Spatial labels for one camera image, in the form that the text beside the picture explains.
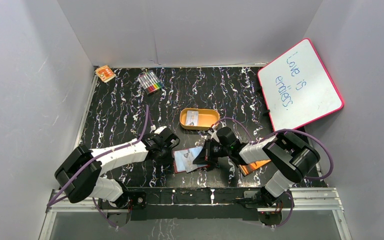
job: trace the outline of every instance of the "black patterned tabletop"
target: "black patterned tabletop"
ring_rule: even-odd
[[[151,95],[141,88],[137,77],[154,71],[164,89]],[[157,127],[167,126],[180,138],[174,150],[204,143],[204,131],[185,130],[180,126],[180,112],[185,108],[214,109],[220,117],[240,121],[254,138],[272,132],[266,106],[259,88],[258,67],[183,67],[183,68],[115,68],[116,78],[107,83],[98,80],[88,111],[81,144],[91,149],[119,145],[137,138],[145,123],[146,105]],[[237,136],[249,140],[241,127],[230,121]],[[147,160],[107,172],[107,177],[124,182],[127,187],[258,187],[277,171],[269,163],[243,176],[231,160],[220,158],[213,169],[201,168],[191,173],[175,173],[173,164],[160,165]],[[310,173],[317,176],[315,169]],[[296,187],[325,187],[324,182],[303,181]]]

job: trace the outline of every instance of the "wire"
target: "wire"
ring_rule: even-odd
[[[79,174],[84,170],[84,169],[86,169],[86,167],[87,166],[89,166],[93,161],[95,161],[95,160],[97,160],[97,159],[99,159],[99,158],[101,158],[101,157],[103,157],[103,156],[105,156],[105,155],[107,155],[107,154],[110,154],[110,153],[112,153],[112,152],[114,152],[114,151],[118,151],[118,150],[121,150],[121,149],[124,149],[124,148],[127,148],[127,147],[129,147],[129,146],[131,146],[131,145],[135,145],[135,144],[137,144],[137,143],[139,143],[141,140],[142,140],[142,138],[144,137],[144,134],[145,134],[145,130],[146,130],[146,128],[147,128],[147,124],[148,124],[148,117],[149,117],[149,115],[150,115],[150,113],[149,113],[149,106],[148,105],[146,105],[146,114],[145,114],[145,125],[143,126],[143,129],[142,129],[142,133],[140,134],[140,136],[139,136],[139,139],[137,139],[136,141],[134,141],[133,143],[127,143],[127,144],[125,144],[125,145],[123,145],[123,146],[119,146],[119,147],[116,147],[116,148],[114,148],[114,149],[111,149],[111,150],[108,150],[108,151],[105,151],[105,152],[103,152],[103,153],[101,153],[101,154],[99,154],[99,155],[97,155],[97,156],[95,156],[95,157],[93,157],[92,159],[90,159],[89,161],[87,161],[86,162],[86,164],[84,164],[79,170],[77,170],[77,172],[67,181],[67,183],[64,185],[64,186],[62,186],[62,188],[59,190],[59,192],[57,192],[51,199],[50,199],[50,201],[47,203],[47,207],[50,207],[50,206],[52,206],[52,205],[54,205],[54,204],[56,204],[56,203],[58,203],[59,201],[61,201],[62,199],[64,199],[65,197],[63,196],[63,197],[61,197],[61,198],[59,198],[59,199],[57,199],[66,189],[67,189],[67,187],[79,176]]]
[[[130,206],[128,206],[128,213],[131,214],[133,209],[133,199],[130,200]]]
[[[284,202],[283,202],[283,201],[280,201],[280,209],[279,209],[279,213],[282,212],[282,209],[284,209]]]
[[[332,172],[334,170],[334,160],[333,160],[333,157],[332,157],[330,151],[328,150],[328,148],[319,139],[317,139],[315,136],[312,136],[312,135],[310,135],[310,134],[308,134],[306,132],[300,131],[300,130],[280,129],[280,130],[277,130],[277,131],[274,131],[274,132],[270,133],[269,135],[264,137],[264,139],[268,139],[268,138],[270,138],[270,137],[272,137],[272,136],[274,136],[276,134],[284,133],[284,132],[293,132],[293,133],[300,134],[300,135],[303,135],[303,136],[305,136],[307,138],[312,139],[314,142],[316,142],[324,150],[324,152],[327,155],[327,158],[329,159],[330,167],[329,167],[329,171],[327,171],[327,173],[325,175],[317,176],[317,177],[307,176],[307,177],[305,177],[305,179],[310,180],[310,181],[322,180],[322,179],[325,179],[325,178],[329,177],[332,174]]]
[[[289,193],[289,192],[285,192],[286,195],[289,196],[290,198],[290,210],[289,210],[289,214],[287,215],[285,221],[279,223],[279,225],[275,225],[276,228],[277,227],[280,227],[280,226],[283,226],[290,218],[291,218],[291,215],[292,215],[292,209],[294,208],[295,204],[294,204],[294,199],[292,198],[292,195]]]
[[[238,120],[236,120],[236,119],[234,119],[234,118],[231,118],[231,117],[223,117],[222,119],[216,121],[211,127],[216,126],[216,125],[217,125],[218,123],[220,123],[221,121],[223,121],[223,120],[227,120],[227,119],[228,119],[228,120],[232,120],[233,122],[239,124],[239,125],[243,128],[243,130],[245,130],[245,133],[246,133],[246,135],[248,136],[249,140],[250,140],[250,141],[253,140],[253,138],[251,137],[251,134],[250,134],[250,133],[248,132],[248,130],[244,127],[244,125],[242,125],[242,123],[241,123],[240,121],[238,121]]]
[[[105,213],[100,209],[100,207],[98,206],[97,204],[97,201],[95,201],[95,198],[92,197],[92,200],[93,200],[93,204],[95,204],[95,207],[96,209],[98,210],[98,212],[101,214],[101,216],[109,223],[109,225],[113,228],[118,228],[119,226],[117,226],[117,224],[111,220],[108,219],[108,217],[105,215]]]

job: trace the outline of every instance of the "marker set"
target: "marker set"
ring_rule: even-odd
[[[142,88],[145,90],[146,94],[151,94],[158,89],[162,89],[164,87],[163,82],[155,75],[153,71],[149,71],[146,73],[142,73],[137,78]]]

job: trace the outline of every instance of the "orange tray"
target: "orange tray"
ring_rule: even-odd
[[[198,111],[198,125],[186,125],[186,114],[188,111]],[[220,114],[213,109],[185,108],[180,112],[180,125],[188,130],[208,130],[211,125],[220,119]]]

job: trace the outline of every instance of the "colored marker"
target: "colored marker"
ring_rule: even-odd
[[[140,76],[137,80],[139,81],[140,85],[142,85],[142,88],[143,88],[143,90],[145,90],[146,94],[150,94],[150,91],[146,87],[143,78]]]
[[[155,83],[158,85],[158,88],[162,88],[163,84],[161,80],[157,77],[157,75],[153,71],[151,71],[151,74],[154,77]]]
[[[153,91],[156,91],[158,89],[158,87],[154,84],[154,81],[153,81],[152,77],[150,76],[150,74],[147,74],[146,78],[148,79],[149,83],[151,84]]]
[[[149,88],[149,92],[152,93],[153,91],[155,91],[155,88],[153,87],[151,81],[149,80],[147,74],[145,74],[143,76],[143,78],[145,79],[146,83],[147,83],[147,87]]]
[[[151,82],[153,84],[153,86],[155,87],[155,89],[160,89],[160,86],[158,86],[158,83],[157,81],[155,80],[155,77],[152,75],[153,72],[151,72],[151,74],[149,75],[149,79],[151,79]]]

